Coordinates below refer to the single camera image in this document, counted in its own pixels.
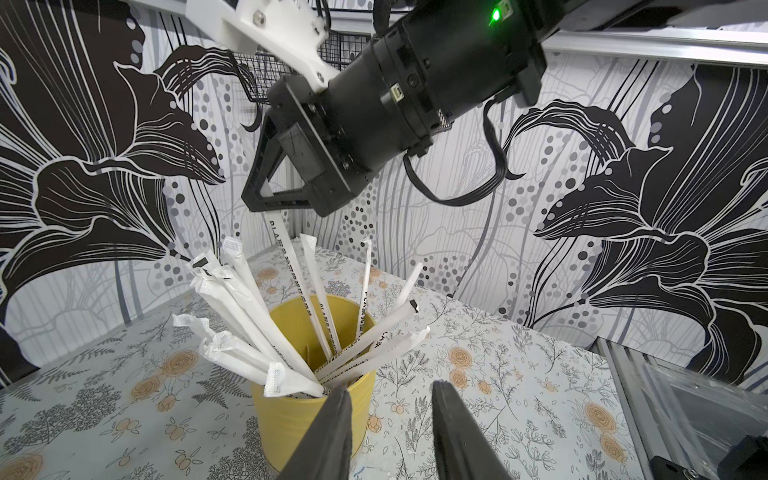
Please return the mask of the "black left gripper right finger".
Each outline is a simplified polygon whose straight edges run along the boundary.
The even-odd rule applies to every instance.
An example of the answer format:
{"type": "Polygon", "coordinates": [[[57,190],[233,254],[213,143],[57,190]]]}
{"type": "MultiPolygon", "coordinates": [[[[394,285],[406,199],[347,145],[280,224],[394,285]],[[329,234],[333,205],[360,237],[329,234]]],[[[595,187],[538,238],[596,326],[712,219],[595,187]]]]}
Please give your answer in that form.
{"type": "Polygon", "coordinates": [[[439,479],[511,479],[453,384],[432,384],[432,412],[439,479]]]}

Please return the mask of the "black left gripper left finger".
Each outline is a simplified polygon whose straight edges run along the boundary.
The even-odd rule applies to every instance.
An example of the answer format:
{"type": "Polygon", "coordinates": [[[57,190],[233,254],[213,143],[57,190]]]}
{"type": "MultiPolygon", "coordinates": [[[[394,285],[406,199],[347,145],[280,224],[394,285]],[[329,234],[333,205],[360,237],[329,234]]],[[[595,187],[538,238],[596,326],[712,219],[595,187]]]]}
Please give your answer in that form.
{"type": "Polygon", "coordinates": [[[278,479],[348,479],[353,447],[352,401],[345,387],[325,400],[278,479]]]}

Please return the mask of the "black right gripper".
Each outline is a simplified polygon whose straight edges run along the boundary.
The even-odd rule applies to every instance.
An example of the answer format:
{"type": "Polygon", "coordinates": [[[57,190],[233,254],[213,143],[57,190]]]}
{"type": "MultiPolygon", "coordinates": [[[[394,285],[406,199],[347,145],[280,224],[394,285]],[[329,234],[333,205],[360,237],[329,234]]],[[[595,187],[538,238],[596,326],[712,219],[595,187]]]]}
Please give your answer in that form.
{"type": "Polygon", "coordinates": [[[300,75],[285,75],[267,93],[253,166],[241,198],[252,212],[338,211],[370,184],[384,161],[355,156],[351,141],[332,122],[321,96],[300,75]],[[303,184],[268,194],[269,181],[285,161],[303,184]]]}

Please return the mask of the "yellow plastic cup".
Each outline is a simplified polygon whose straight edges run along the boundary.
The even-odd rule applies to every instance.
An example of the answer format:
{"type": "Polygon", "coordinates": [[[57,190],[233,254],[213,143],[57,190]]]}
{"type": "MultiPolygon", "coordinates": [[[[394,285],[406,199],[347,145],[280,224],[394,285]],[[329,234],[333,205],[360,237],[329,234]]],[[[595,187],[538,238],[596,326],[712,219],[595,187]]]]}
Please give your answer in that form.
{"type": "MultiPolygon", "coordinates": [[[[333,295],[328,296],[327,301],[341,346],[349,346],[354,340],[359,306],[333,295]]],[[[266,394],[263,386],[252,383],[262,450],[272,469],[280,472],[328,395],[314,376],[314,370],[320,368],[326,356],[301,297],[275,307],[270,315],[310,370],[309,373],[297,373],[288,367],[279,367],[276,375],[268,374],[266,394]]],[[[375,379],[376,373],[370,372],[347,387],[352,403],[353,459],[366,436],[375,379]]]]}

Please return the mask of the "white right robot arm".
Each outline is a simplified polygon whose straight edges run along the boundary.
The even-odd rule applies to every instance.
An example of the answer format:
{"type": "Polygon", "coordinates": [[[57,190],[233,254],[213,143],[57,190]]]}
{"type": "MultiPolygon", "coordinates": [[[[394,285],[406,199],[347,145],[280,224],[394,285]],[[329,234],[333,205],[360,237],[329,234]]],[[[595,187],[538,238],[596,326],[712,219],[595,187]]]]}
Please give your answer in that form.
{"type": "Polygon", "coordinates": [[[327,216],[392,158],[425,155],[474,107],[538,100],[556,31],[648,31],[763,21],[763,1],[413,1],[396,22],[374,5],[376,35],[336,76],[292,72],[268,91],[242,198],[253,212],[327,216]]]}

